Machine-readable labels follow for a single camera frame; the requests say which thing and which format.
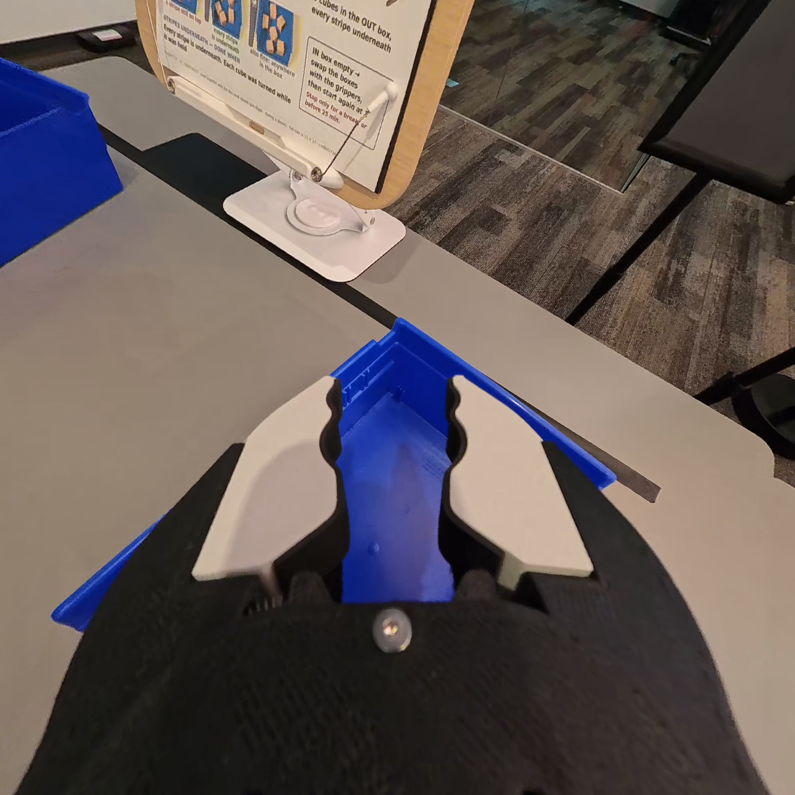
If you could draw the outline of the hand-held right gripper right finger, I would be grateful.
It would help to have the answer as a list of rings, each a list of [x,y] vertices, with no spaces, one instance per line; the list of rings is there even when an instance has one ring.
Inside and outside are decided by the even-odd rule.
[[[554,442],[462,375],[448,380],[438,545],[455,592],[544,606],[541,586],[591,591],[583,529],[595,485]]]

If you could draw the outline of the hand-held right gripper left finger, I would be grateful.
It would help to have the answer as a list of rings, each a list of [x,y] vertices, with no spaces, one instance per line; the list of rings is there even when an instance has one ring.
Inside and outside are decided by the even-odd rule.
[[[341,382],[324,376],[246,438],[192,575],[196,581],[256,576],[272,600],[296,574],[314,572],[343,595],[351,532],[343,475]]]

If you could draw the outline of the blue plastic bin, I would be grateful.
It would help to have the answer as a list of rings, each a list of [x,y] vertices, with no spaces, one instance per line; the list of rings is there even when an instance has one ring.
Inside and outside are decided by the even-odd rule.
[[[344,602],[441,602],[452,597],[437,531],[446,453],[448,380],[463,375],[552,441],[603,491],[613,467],[586,451],[572,432],[458,357],[419,328],[397,319],[332,373],[343,388],[339,465],[351,545],[343,563]]]
[[[121,193],[89,97],[1,60],[1,265]]]

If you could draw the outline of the black round stand base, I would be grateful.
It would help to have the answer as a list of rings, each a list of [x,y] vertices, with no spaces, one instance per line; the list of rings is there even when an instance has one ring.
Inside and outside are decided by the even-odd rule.
[[[741,373],[725,373],[694,398],[706,405],[730,399],[741,425],[777,455],[794,459],[794,348]]]

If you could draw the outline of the instruction sheet on wooden board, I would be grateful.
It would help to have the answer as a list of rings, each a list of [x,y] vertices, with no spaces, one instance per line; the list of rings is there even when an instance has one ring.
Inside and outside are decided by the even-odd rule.
[[[163,67],[156,36],[157,3],[136,1],[136,19],[149,64],[170,92],[198,112],[261,150],[279,167],[292,168],[309,176],[308,159],[289,151],[259,123],[229,109],[220,100],[179,78]],[[318,184],[344,202],[363,211],[382,210],[396,202],[409,187],[437,112],[445,81],[472,11],[472,1],[439,1],[434,5],[412,86],[391,151],[383,186],[376,193],[346,176],[327,174]]]

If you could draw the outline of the printed instruction sheet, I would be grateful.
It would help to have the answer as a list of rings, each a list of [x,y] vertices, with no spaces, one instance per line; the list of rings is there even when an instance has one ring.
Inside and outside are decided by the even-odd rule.
[[[323,184],[385,183],[433,2],[154,2],[175,93],[269,138]]]

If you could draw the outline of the black table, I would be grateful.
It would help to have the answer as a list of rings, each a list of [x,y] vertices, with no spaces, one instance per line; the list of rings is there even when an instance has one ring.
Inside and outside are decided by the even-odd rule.
[[[640,146],[693,177],[566,321],[578,323],[710,182],[793,201],[793,133],[794,2],[747,2]]]

